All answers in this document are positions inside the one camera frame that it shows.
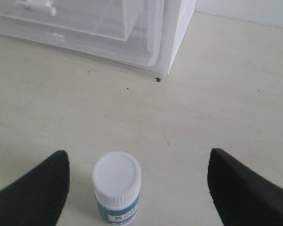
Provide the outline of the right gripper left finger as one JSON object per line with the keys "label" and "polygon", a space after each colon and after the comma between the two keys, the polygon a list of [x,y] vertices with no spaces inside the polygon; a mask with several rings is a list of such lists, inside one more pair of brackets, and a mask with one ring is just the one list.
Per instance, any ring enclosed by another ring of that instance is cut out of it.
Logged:
{"label": "right gripper left finger", "polygon": [[68,154],[59,150],[0,190],[0,226],[55,226],[68,193]]}

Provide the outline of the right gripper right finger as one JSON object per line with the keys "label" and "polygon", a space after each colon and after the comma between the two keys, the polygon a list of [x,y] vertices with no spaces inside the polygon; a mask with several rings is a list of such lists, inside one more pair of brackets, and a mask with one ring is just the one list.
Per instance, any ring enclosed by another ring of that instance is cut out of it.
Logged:
{"label": "right gripper right finger", "polygon": [[225,226],[283,226],[283,188],[220,148],[213,148],[207,183]]}

